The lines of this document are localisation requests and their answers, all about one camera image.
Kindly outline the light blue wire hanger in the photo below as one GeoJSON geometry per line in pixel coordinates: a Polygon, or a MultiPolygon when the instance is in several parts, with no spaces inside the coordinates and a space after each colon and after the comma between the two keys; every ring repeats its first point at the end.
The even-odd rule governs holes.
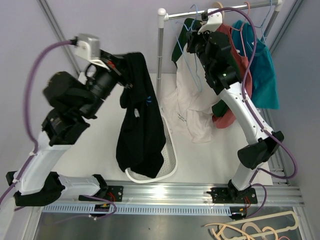
{"type": "Polygon", "coordinates": [[[203,91],[203,84],[202,80],[198,73],[198,62],[196,59],[196,54],[188,53],[186,50],[187,47],[187,37],[186,33],[190,33],[191,30],[194,30],[195,24],[198,23],[198,6],[196,4],[193,4],[191,9],[195,8],[195,18],[192,18],[191,21],[188,21],[187,23],[176,21],[175,25],[182,25],[180,34],[177,35],[176,33],[176,27],[174,27],[173,22],[170,23],[172,31],[175,32],[175,38],[176,38],[176,44],[173,48],[172,54],[171,54],[171,61],[174,63],[175,67],[178,68],[177,61],[182,57],[184,62],[186,63],[187,69],[190,73],[190,76],[193,79],[193,82],[198,90],[199,93],[203,91]]]}

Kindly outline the green and grey shirt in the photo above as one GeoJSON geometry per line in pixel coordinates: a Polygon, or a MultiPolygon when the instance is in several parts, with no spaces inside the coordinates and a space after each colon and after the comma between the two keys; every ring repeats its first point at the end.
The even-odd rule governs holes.
{"type": "MultiPolygon", "coordinates": [[[[197,57],[195,54],[192,56],[192,53],[187,52],[187,46],[188,46],[188,38],[187,33],[191,32],[192,30],[195,30],[197,28],[200,28],[202,23],[200,20],[192,19],[192,18],[186,18],[183,23],[184,27],[181,29],[181,32],[179,34],[179,37],[177,37],[177,42],[175,44],[175,47],[173,49],[172,55],[171,55],[171,61],[175,64],[177,68],[178,73],[178,60],[183,59],[183,63],[186,64],[187,75],[191,77],[191,86],[195,87],[195,92],[200,93],[203,92],[203,84],[202,80],[198,74],[198,67],[197,67],[197,57]]],[[[233,66],[236,70],[236,72],[239,74],[240,70],[236,63],[235,58],[233,57],[232,53],[229,54],[227,57],[227,62],[231,66],[233,66]]],[[[215,103],[212,107],[213,115],[216,117],[223,117],[226,113],[229,107],[223,100],[219,100],[217,103],[215,103]]]]}

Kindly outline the white t shirt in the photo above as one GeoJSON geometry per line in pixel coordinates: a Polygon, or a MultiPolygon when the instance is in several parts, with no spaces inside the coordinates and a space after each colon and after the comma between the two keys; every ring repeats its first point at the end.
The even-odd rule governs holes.
{"type": "Polygon", "coordinates": [[[172,129],[193,143],[210,142],[214,126],[211,107],[218,97],[208,86],[198,60],[180,57],[176,65],[176,87],[161,100],[165,117],[172,129]]]}

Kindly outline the teal t shirt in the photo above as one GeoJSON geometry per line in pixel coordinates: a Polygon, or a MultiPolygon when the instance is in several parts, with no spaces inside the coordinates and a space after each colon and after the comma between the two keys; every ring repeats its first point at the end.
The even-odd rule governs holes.
{"type": "MultiPolygon", "coordinates": [[[[254,47],[253,28],[249,23],[238,20],[232,25],[231,37],[235,48],[243,57],[250,59],[254,47]]],[[[252,77],[251,100],[257,108],[278,110],[279,99],[276,73],[270,51],[259,39],[250,65],[252,77]]]]}

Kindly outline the black t shirt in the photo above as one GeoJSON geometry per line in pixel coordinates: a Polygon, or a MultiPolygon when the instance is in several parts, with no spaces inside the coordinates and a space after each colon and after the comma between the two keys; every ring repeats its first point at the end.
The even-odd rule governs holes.
{"type": "Polygon", "coordinates": [[[125,88],[120,106],[125,116],[116,145],[116,160],[122,171],[155,178],[164,163],[164,124],[145,57],[140,52],[124,55],[132,88],[125,88]]]}

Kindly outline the beige wooden hanger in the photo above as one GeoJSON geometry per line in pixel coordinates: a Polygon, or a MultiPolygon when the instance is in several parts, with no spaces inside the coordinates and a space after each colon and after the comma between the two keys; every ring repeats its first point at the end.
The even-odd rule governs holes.
{"type": "MultiPolygon", "coordinates": [[[[213,2],[211,6],[214,9],[222,9],[222,8],[224,8],[223,4],[220,1],[213,2]]],[[[225,12],[224,11],[220,11],[220,13],[221,13],[222,19],[224,20],[225,12]]]]}

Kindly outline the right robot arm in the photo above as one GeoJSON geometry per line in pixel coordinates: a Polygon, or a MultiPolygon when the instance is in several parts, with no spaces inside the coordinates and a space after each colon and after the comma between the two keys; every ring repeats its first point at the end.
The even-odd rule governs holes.
{"type": "Polygon", "coordinates": [[[246,137],[247,146],[237,152],[240,165],[227,187],[227,197],[237,203],[249,192],[258,169],[276,152],[284,135],[265,122],[242,88],[244,82],[230,62],[229,37],[218,31],[198,33],[195,30],[186,36],[186,51],[196,54],[207,84],[227,104],[246,137]]]}

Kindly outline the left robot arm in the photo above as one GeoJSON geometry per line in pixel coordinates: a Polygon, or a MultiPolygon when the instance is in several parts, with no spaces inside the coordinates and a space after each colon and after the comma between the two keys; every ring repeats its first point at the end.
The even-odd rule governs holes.
{"type": "Polygon", "coordinates": [[[116,85],[131,88],[128,65],[122,54],[100,53],[102,66],[96,66],[85,83],[66,71],[55,73],[43,90],[51,106],[41,125],[38,148],[26,168],[6,174],[18,207],[43,207],[59,199],[101,201],[108,184],[100,174],[68,177],[53,171],[63,154],[89,128],[96,113],[116,85]]]}

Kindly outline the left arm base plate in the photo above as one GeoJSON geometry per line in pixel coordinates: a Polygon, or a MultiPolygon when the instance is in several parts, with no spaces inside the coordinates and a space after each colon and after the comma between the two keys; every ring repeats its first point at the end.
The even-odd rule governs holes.
{"type": "Polygon", "coordinates": [[[105,199],[111,202],[122,202],[124,187],[121,185],[109,185],[106,189],[99,190],[96,198],[105,199]]]}

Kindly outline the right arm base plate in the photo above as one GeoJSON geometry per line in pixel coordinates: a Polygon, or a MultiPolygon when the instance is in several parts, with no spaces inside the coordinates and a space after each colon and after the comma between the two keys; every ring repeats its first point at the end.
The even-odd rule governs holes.
{"type": "Polygon", "coordinates": [[[206,192],[215,204],[257,204],[257,194],[254,188],[248,187],[245,190],[236,190],[228,187],[212,187],[206,192]]]}

